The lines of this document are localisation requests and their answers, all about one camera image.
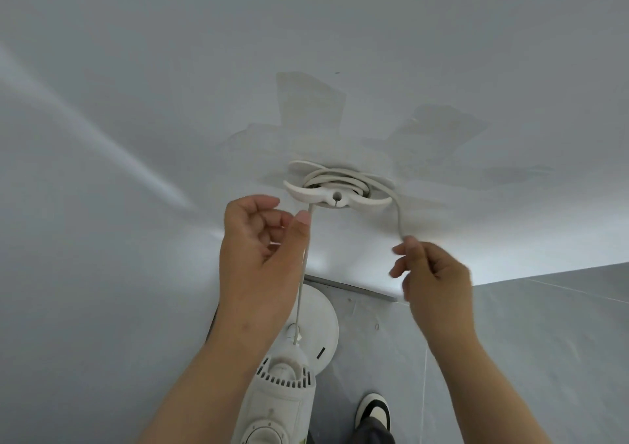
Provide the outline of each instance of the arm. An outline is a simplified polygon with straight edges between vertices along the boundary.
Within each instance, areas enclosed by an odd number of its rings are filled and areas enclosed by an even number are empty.
[[[550,443],[476,336],[468,269],[413,237],[393,251],[404,257],[391,276],[410,271],[403,282],[405,299],[444,375],[466,444]]]
[[[254,372],[295,303],[309,240],[308,213],[293,218],[278,203],[259,195],[227,206],[214,327],[139,443],[231,440]]]

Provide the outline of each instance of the person's right forearm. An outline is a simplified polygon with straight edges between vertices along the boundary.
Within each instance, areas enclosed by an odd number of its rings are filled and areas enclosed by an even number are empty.
[[[524,400],[476,338],[432,346],[466,444],[550,443]]]

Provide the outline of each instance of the coiled cord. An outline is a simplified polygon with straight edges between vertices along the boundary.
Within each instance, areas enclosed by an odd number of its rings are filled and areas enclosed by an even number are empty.
[[[356,194],[363,197],[371,197],[373,189],[378,189],[387,194],[396,205],[397,208],[397,233],[401,240],[404,240],[405,234],[402,230],[402,206],[400,204],[399,196],[393,192],[389,187],[385,186],[381,182],[378,182],[371,177],[365,176],[356,171],[342,168],[326,168],[320,164],[314,164],[319,169],[310,172],[310,174],[304,177],[302,187],[312,188],[330,185],[336,188],[346,188],[353,190]],[[320,203],[322,207],[331,207],[327,204]],[[311,203],[308,206],[308,212],[312,216],[315,210],[315,204]],[[306,261],[308,260],[308,249],[310,244],[306,247],[304,252],[304,259],[302,263],[301,281],[299,282],[299,290],[297,291],[297,317],[295,319],[295,338],[293,339],[293,345],[297,344],[297,337],[299,336],[299,311],[301,309],[301,289],[304,286],[304,277],[306,276]]]

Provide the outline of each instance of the fingernail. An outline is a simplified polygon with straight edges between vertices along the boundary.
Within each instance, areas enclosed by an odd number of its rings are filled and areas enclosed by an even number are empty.
[[[312,218],[310,217],[310,214],[307,210],[300,210],[299,212],[297,212],[295,220],[301,222],[302,224],[310,225],[310,221],[312,220]]]
[[[406,249],[412,249],[417,247],[419,244],[419,242],[417,241],[417,239],[413,236],[407,235],[406,237],[404,237],[404,246],[406,247]]]

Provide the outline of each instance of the gray tile floor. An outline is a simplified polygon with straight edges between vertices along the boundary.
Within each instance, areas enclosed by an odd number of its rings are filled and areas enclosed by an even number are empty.
[[[311,432],[342,443],[371,391],[400,444],[461,437],[444,379],[408,306],[317,285],[339,320],[334,359],[317,376]],[[555,443],[629,441],[629,263],[474,289],[483,345]]]

